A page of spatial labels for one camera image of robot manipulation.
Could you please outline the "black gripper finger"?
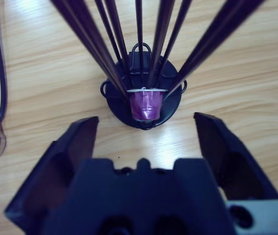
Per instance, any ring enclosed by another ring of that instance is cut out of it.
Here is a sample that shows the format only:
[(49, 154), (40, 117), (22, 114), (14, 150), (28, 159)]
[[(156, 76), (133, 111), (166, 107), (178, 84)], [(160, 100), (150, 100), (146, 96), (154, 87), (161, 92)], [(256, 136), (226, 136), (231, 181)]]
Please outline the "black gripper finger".
[(199, 112), (194, 119), (202, 156), (227, 199), (278, 199), (278, 191), (267, 175), (222, 119)]
[(37, 235), (46, 215), (65, 199), (78, 167), (93, 156), (98, 117), (73, 122), (53, 141), (18, 189), (4, 214), (26, 235)]

